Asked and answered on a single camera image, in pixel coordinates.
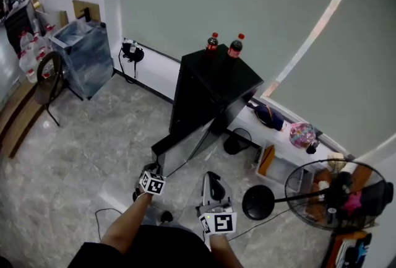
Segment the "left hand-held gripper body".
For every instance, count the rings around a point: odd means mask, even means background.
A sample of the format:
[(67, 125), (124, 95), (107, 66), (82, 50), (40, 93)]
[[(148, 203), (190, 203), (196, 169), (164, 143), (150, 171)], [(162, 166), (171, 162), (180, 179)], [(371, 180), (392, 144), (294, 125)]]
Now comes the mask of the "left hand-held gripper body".
[(137, 198), (143, 194), (151, 194), (154, 196), (162, 195), (165, 183), (164, 176), (150, 171), (143, 171), (137, 181), (136, 189), (132, 194), (133, 201), (135, 202)]

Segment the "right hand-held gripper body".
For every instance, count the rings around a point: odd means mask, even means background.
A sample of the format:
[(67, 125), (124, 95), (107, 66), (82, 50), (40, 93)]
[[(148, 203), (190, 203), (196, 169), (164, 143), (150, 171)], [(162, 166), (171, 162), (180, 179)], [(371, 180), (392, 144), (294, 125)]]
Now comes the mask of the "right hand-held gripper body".
[(224, 235), (236, 231), (237, 213), (230, 202), (196, 207), (197, 217), (206, 235)]

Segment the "person's right forearm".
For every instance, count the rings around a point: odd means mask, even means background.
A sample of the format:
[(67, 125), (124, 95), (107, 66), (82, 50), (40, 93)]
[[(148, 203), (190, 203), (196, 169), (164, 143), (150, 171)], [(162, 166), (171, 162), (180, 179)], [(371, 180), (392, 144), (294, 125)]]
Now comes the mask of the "person's right forearm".
[(233, 252), (226, 235), (210, 235), (212, 256), (220, 268), (244, 268)]

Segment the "person's left forearm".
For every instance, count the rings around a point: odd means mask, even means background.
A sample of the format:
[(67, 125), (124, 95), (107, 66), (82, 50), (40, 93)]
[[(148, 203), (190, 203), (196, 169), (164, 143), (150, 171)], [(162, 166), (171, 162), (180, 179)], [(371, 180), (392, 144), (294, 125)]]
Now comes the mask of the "person's left forearm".
[(113, 247), (121, 254), (127, 253), (143, 222), (152, 195), (141, 194), (107, 229), (100, 243)]

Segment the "black shoulder bag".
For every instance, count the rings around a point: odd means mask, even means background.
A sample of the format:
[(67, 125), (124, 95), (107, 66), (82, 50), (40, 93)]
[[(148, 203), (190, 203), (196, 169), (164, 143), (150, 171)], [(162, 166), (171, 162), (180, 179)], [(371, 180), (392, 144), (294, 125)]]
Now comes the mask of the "black shoulder bag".
[[(123, 74), (125, 81), (129, 84), (133, 84), (136, 81), (137, 63), (141, 62), (144, 58), (144, 51), (142, 48), (139, 48), (138, 46), (136, 48), (135, 53), (131, 53), (129, 51), (131, 47), (131, 41), (133, 40), (124, 38), (123, 42), (121, 43), (121, 47), (118, 54), (118, 61), (121, 68), (121, 72)], [(124, 71), (123, 62), (121, 61), (121, 56), (123, 57), (123, 59), (127, 59), (127, 62), (133, 63), (134, 65), (134, 78), (132, 80), (127, 77)]]

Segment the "orange flat pouch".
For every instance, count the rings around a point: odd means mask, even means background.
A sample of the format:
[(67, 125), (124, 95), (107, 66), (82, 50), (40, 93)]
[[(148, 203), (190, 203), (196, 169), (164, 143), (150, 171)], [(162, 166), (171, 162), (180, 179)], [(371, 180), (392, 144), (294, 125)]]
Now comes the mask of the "orange flat pouch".
[(267, 174), (267, 170), (271, 163), (273, 162), (275, 158), (275, 147), (274, 145), (268, 146), (262, 155), (259, 168), (258, 168), (258, 174), (265, 176)]

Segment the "clear plastic storage bin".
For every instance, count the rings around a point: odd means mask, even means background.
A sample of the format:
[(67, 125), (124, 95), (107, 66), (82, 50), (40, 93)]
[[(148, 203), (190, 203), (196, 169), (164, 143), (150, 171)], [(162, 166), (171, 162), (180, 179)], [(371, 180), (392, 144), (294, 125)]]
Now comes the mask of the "clear plastic storage bin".
[[(273, 144), (264, 144), (262, 147), (262, 154), (260, 157), (260, 161), (264, 150)], [(256, 164), (255, 174), (261, 179), (270, 179), (272, 181), (276, 181), (280, 184), (285, 184), (288, 176), (295, 170), (297, 167), (300, 167), (306, 163), (304, 159), (301, 157), (289, 153), (287, 150), (282, 149), (280, 146), (274, 145), (275, 147), (275, 158), (271, 165), (267, 170), (267, 174), (262, 176), (258, 174), (259, 164)]]

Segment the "person's black shirt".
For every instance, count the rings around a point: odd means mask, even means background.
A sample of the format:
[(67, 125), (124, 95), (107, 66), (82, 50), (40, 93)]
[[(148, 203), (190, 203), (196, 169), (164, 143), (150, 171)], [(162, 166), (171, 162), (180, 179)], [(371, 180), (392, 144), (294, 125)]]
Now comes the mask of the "person's black shirt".
[(86, 242), (68, 268), (217, 268), (217, 264), (195, 233), (142, 225), (125, 254), (103, 243)]

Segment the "orange cushion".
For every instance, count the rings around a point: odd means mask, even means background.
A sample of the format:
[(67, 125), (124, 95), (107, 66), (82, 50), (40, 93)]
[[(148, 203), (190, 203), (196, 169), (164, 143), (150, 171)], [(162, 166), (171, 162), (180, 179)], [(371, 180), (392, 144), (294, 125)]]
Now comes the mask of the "orange cushion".
[(368, 179), (371, 177), (372, 169), (369, 166), (358, 164), (352, 174), (353, 184), (366, 184)]
[[(314, 180), (311, 186), (311, 193), (319, 192), (318, 182), (327, 181), (330, 185), (332, 182), (332, 174), (328, 169), (317, 171), (314, 175)], [(309, 218), (317, 223), (324, 224), (326, 218), (326, 207), (324, 205), (324, 195), (313, 196), (308, 200), (306, 206), (306, 213)]]

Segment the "navy blue pouch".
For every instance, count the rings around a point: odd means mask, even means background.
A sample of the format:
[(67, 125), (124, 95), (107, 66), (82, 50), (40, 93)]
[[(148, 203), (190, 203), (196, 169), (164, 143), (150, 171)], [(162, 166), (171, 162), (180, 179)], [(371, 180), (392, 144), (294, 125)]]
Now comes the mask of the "navy blue pouch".
[(265, 126), (276, 131), (281, 131), (284, 125), (284, 117), (278, 111), (267, 105), (259, 105), (254, 108), (258, 120)]

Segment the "white window ledge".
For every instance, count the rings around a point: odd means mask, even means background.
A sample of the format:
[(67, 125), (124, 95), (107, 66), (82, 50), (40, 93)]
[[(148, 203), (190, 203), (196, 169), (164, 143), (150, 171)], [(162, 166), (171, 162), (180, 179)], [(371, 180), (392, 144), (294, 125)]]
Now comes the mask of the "white window ledge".
[[(162, 56), (148, 48), (144, 48), (144, 58), (138, 63), (129, 63), (119, 54), (122, 41), (117, 41), (111, 48), (111, 57), (116, 70), (137, 79), (144, 86), (158, 92), (161, 96), (173, 101), (179, 75), (180, 63)], [(228, 129), (247, 130), (252, 142), (263, 146), (274, 144), (278, 153), (289, 154), (297, 158), (297, 162), (305, 163), (312, 160), (325, 159), (336, 150), (320, 142), (314, 154), (308, 154), (305, 149), (295, 147), (290, 141), (291, 123), (285, 121), (281, 131), (264, 126), (253, 110), (244, 107), (229, 125)]]

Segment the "cream cloth bundle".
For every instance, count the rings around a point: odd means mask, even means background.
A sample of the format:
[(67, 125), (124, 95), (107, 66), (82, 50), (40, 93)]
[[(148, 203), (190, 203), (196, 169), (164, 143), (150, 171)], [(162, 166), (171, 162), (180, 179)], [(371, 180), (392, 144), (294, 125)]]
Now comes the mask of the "cream cloth bundle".
[(332, 152), (327, 155), (327, 163), (331, 170), (340, 171), (345, 167), (347, 162), (342, 153)]

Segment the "pink star toy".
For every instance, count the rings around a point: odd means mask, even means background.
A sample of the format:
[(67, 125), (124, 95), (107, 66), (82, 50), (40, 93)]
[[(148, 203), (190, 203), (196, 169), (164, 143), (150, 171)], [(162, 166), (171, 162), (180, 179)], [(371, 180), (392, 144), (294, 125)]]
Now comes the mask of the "pink star toy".
[(357, 191), (348, 195), (348, 199), (342, 207), (348, 216), (351, 216), (356, 209), (361, 208), (361, 194), (361, 191)]

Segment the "dark brown chair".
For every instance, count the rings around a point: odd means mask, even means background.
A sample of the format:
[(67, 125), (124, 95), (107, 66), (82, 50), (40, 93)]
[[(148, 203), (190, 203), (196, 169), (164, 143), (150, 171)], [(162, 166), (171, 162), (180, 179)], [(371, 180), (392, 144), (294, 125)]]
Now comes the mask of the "dark brown chair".
[[(44, 68), (50, 62), (53, 63), (54, 72), (48, 77), (43, 77)], [(69, 81), (64, 77), (61, 55), (58, 52), (52, 51), (45, 55), (38, 65), (37, 87), (35, 89), (34, 97), (35, 101), (44, 107), (46, 112), (58, 127), (60, 127), (60, 124), (51, 114), (50, 104), (60, 95), (64, 89), (71, 91), (79, 100), (84, 100), (77, 92), (72, 89)]]

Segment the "small cola bottle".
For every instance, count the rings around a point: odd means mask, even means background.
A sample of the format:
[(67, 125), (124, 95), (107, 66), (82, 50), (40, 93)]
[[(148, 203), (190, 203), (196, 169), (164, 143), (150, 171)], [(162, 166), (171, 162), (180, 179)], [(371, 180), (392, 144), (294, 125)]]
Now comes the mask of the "small cola bottle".
[(207, 40), (204, 55), (205, 56), (215, 56), (218, 48), (218, 33), (213, 32), (212, 36)]

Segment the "wooden planks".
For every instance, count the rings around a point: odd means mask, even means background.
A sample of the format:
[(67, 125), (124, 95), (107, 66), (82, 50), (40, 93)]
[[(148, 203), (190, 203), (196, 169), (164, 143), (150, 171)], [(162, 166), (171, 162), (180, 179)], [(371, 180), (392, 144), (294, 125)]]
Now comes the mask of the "wooden planks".
[(0, 151), (14, 158), (44, 107), (35, 101), (36, 84), (24, 80), (11, 93), (0, 112)]

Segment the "orange-edged patterned mat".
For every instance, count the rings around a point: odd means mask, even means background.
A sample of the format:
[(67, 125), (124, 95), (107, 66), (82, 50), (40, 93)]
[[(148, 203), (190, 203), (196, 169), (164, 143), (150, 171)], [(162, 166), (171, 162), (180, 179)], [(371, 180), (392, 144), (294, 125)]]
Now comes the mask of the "orange-edged patterned mat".
[(366, 231), (332, 234), (320, 268), (362, 268), (371, 240)]

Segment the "large cola bottle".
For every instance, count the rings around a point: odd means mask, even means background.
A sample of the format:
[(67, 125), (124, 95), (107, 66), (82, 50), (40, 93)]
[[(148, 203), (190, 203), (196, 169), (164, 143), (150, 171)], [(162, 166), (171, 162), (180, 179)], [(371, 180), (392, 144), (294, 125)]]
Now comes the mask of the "large cola bottle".
[(237, 39), (235, 39), (234, 41), (231, 42), (231, 45), (228, 49), (227, 55), (230, 58), (239, 58), (239, 55), (243, 49), (243, 40), (244, 40), (245, 36), (244, 34), (240, 33), (237, 37)]

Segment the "group of clear water jugs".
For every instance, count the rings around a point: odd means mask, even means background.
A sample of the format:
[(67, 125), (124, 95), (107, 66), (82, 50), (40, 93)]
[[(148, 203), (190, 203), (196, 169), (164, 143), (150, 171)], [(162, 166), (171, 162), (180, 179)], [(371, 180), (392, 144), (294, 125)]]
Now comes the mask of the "group of clear water jugs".
[(44, 36), (41, 36), (38, 32), (32, 35), (26, 30), (21, 33), (19, 67), (32, 84), (37, 83), (37, 70), (40, 62), (52, 50), (50, 38), (55, 28), (55, 25), (45, 25), (46, 33)]

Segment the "narrow grey roller blind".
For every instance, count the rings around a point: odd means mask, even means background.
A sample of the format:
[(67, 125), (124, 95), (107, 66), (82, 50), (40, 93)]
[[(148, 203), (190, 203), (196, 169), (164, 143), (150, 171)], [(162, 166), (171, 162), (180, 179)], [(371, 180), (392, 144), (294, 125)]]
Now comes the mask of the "narrow grey roller blind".
[(396, 0), (342, 0), (270, 94), (350, 154), (396, 151)]

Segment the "brown cardboard sheet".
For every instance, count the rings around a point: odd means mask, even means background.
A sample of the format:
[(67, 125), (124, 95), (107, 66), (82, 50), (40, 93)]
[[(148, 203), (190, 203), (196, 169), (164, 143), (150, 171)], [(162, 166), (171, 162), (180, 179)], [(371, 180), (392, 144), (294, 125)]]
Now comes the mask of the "brown cardboard sheet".
[(76, 19), (78, 19), (78, 17), (81, 15), (81, 10), (85, 7), (88, 7), (90, 9), (90, 15), (92, 20), (101, 22), (100, 6), (98, 4), (80, 0), (72, 0), (72, 4)]

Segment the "pale cardboard sheet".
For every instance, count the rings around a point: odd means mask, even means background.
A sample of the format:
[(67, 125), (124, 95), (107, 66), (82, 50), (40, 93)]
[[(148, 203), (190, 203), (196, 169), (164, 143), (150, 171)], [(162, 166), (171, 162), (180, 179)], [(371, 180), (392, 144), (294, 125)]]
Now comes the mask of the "pale cardboard sheet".
[(42, 27), (48, 24), (55, 28), (63, 28), (69, 23), (66, 11), (42, 12), (36, 10), (36, 15)]

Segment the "black cabinet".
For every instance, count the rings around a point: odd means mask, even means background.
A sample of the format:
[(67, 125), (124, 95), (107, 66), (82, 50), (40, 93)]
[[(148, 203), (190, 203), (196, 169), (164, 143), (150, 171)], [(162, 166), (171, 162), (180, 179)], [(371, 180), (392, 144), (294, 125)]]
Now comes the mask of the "black cabinet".
[(29, 1), (13, 9), (4, 22), (7, 38), (16, 54), (21, 51), (20, 39), (22, 32), (27, 31), (33, 35), (32, 22), (34, 17), (35, 10), (33, 4)]

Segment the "black pedestal fan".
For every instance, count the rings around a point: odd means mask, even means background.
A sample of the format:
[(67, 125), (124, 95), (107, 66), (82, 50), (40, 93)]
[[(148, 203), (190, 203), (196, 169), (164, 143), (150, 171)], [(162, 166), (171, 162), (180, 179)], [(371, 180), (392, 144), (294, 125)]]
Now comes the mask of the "black pedestal fan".
[[(394, 197), (394, 186), (373, 167), (345, 158), (346, 165), (340, 171), (331, 170), (327, 159), (316, 160), (298, 167), (287, 178), (284, 197), (275, 198), (270, 188), (262, 184), (249, 188), (242, 201), (244, 214), (251, 220), (264, 220), (274, 210), (275, 204), (285, 202), (289, 209), (303, 222), (328, 231), (356, 231), (374, 225), (385, 207)], [(358, 164), (372, 169), (371, 177), (366, 184), (353, 184), (352, 174)], [(328, 169), (332, 174), (332, 182), (328, 189), (311, 193), (314, 175), (317, 171)], [(361, 208), (356, 209), (351, 216), (342, 209), (348, 195), (361, 191)], [(324, 195), (326, 207), (325, 223), (311, 220), (306, 213), (310, 197)]]

